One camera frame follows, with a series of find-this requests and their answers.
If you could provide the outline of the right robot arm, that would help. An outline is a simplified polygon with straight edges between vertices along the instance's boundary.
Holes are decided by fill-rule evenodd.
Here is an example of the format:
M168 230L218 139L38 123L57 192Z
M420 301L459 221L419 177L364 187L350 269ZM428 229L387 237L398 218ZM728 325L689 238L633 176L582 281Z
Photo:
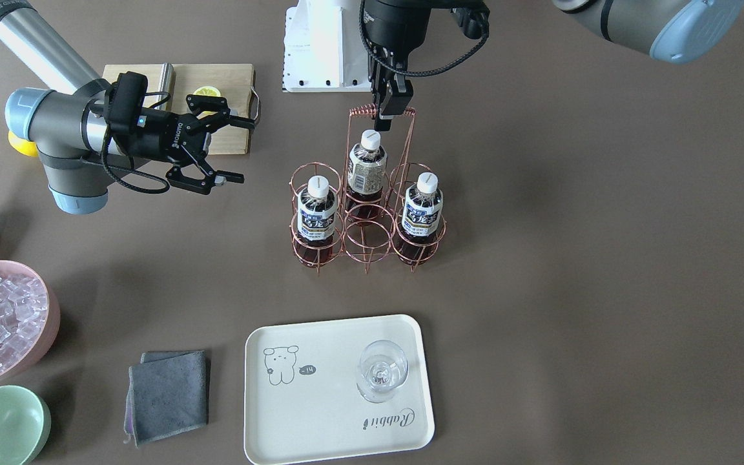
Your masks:
M143 194L171 187L207 195L240 173L207 162L212 135L224 127L254 130L259 115L240 116L223 97L189 94L188 112L150 97L147 76L128 71L115 82L99 77L27 1L0 1L0 42L47 89L19 88L6 101L5 119L15 136L36 144L48 187L68 214L92 214L107 204L117 183Z

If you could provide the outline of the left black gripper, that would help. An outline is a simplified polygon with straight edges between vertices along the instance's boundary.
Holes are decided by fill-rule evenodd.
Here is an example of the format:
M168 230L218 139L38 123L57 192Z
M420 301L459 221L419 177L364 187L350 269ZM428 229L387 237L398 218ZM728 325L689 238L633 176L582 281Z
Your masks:
M431 9L436 6L434 1L364 1L360 7L377 132L389 132L392 118L403 114L411 102L413 85L402 72L408 70L411 51L423 44ZM386 115L389 101L390 115Z

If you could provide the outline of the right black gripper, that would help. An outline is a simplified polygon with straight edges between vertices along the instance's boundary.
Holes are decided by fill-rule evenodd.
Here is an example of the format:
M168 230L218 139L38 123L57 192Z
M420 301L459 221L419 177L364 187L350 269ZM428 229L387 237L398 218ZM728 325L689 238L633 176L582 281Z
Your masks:
M226 126L254 130L256 119L233 114L224 97L188 94L186 103L191 114L142 110L130 127L128 156L177 165L167 172L169 185L192 193L208 195L224 183L244 183L245 176L240 173L212 170L201 178L191 178L184 176L180 167L195 165L199 170L210 170L205 159L211 133Z

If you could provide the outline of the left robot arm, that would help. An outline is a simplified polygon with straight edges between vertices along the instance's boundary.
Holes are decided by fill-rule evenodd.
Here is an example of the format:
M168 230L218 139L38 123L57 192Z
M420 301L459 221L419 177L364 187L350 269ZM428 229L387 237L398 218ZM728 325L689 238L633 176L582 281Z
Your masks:
M554 6L605 41L656 61L685 64L705 55L727 33L741 1L555 1ZM434 70L408 68L409 55L426 38L434 10L451 13L475 46ZM483 1L363 1L358 27L368 56L374 128L385 132L405 113L415 77L445 73L475 55L490 37L490 9Z

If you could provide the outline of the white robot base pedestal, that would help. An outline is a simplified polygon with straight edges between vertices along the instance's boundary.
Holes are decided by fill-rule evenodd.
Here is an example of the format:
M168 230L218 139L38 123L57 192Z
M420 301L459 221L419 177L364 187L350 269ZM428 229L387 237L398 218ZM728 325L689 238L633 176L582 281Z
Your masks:
M285 12L284 92L370 92L359 1L298 1Z

